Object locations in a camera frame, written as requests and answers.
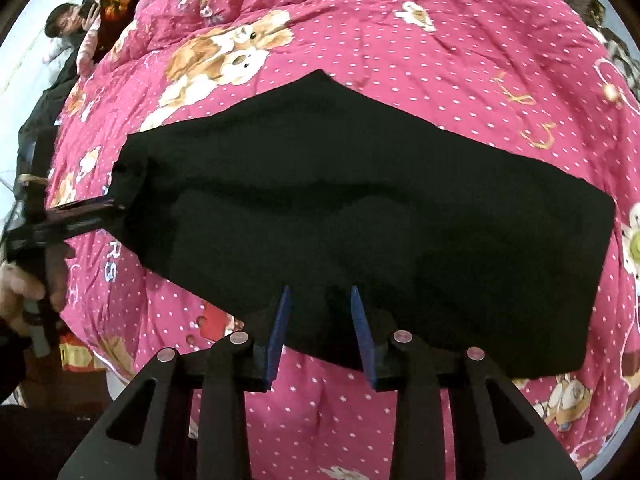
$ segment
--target round metal bolt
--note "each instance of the round metal bolt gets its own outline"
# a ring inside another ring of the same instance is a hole
[[[158,361],[161,363],[168,363],[175,357],[175,350],[172,348],[163,348],[158,352]]]
[[[484,359],[484,350],[477,346],[472,346],[466,351],[466,356],[472,361],[482,361]]]
[[[407,332],[407,330],[396,330],[394,332],[394,339],[399,343],[410,343],[413,338],[413,334]]]
[[[229,336],[229,341],[234,345],[241,345],[249,341],[249,335],[247,332],[233,332],[232,335]]]

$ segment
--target folded black garment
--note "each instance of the folded black garment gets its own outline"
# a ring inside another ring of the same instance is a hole
[[[144,266],[238,319],[290,285],[295,350],[360,367],[355,284],[400,328],[482,347],[513,377],[582,365],[614,217],[583,180],[321,71],[130,136],[109,194]]]

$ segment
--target white floor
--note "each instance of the white floor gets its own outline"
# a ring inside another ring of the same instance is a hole
[[[50,75],[42,64],[49,39],[44,23],[49,13],[64,2],[82,0],[31,0],[0,45],[0,220],[12,206],[18,149],[18,129],[29,117],[40,95],[50,86]]]

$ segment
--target pink polka dot blanket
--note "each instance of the pink polka dot blanket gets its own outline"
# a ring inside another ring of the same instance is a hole
[[[561,0],[146,0],[66,102],[50,205],[105,193],[127,135],[218,113],[316,69],[583,178],[616,201],[584,366],[515,383],[584,466],[640,386],[640,116],[603,58]],[[208,348],[241,326],[145,270],[106,232],[71,243],[65,320],[125,380],[162,347]],[[247,396],[255,478],[388,478],[394,403],[360,373],[287,350],[273,390]],[[452,475],[450,423],[445,431]]]

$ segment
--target person's left hand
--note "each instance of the person's left hand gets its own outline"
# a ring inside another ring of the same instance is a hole
[[[100,5],[93,4],[89,10],[89,15],[85,20],[82,20],[82,30],[85,32],[88,31],[94,24],[94,21],[98,19],[98,16],[100,16]]]
[[[66,305],[66,290],[69,272],[65,258],[73,258],[74,250],[66,244],[47,248],[47,281],[49,301],[56,312],[62,312]],[[36,277],[15,264],[4,262],[0,266],[0,317],[18,335],[29,335],[29,325],[22,316],[22,300],[41,300],[45,287]]]

